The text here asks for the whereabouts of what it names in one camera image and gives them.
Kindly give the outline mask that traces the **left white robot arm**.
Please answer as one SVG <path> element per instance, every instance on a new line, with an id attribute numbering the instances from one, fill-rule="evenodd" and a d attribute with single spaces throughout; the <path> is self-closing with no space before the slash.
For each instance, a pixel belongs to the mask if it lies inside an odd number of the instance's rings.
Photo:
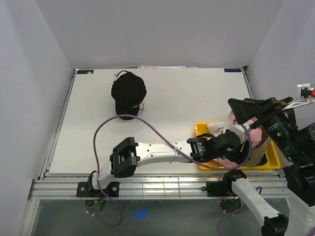
<path id="1" fill-rule="evenodd" d="M 108 192 L 109 184 L 116 179 L 131 177 L 136 168 L 155 163 L 196 161 L 204 164 L 226 158 L 239 165 L 247 159 L 249 151 L 249 142 L 240 140 L 236 133 L 229 130 L 218 136 L 201 134 L 171 145 L 146 144 L 128 137 L 113 148 L 109 163 L 90 174 L 87 190 L 93 196 L 100 196 Z"/>

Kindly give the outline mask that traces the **pink baseball cap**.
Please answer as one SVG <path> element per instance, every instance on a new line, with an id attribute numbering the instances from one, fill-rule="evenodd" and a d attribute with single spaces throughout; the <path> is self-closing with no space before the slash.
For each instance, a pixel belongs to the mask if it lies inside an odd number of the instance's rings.
<path id="1" fill-rule="evenodd" d="M 228 159 L 227 157 L 217 158 L 216 161 L 226 168 L 232 168 L 240 165 L 247 158 L 247 154 L 245 154 L 245 157 L 240 157 L 240 155 L 244 151 L 245 141 L 248 139 L 244 129 L 236 122 L 233 111 L 229 113 L 222 128 L 222 133 L 225 133 L 227 130 L 237 134 L 241 142 L 240 150 L 236 151 L 236 162 Z M 250 137 L 252 141 L 252 148 L 257 148 L 263 139 L 263 129 L 260 127 L 250 130 Z"/>

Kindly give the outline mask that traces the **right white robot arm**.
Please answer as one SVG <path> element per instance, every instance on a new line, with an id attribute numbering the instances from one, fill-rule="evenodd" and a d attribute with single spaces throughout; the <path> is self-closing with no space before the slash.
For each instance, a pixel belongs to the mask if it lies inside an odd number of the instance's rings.
<path id="1" fill-rule="evenodd" d="M 231 98 L 228 103 L 239 125 L 251 118 L 251 129 L 262 126 L 292 165 L 283 168 L 289 193 L 289 217 L 274 210 L 251 186 L 245 174 L 232 170 L 224 174 L 222 189 L 236 194 L 256 217 L 264 236 L 313 236 L 315 234 L 315 125 L 299 130 L 294 108 L 314 103 L 314 98 L 295 102 L 269 98 Z"/>

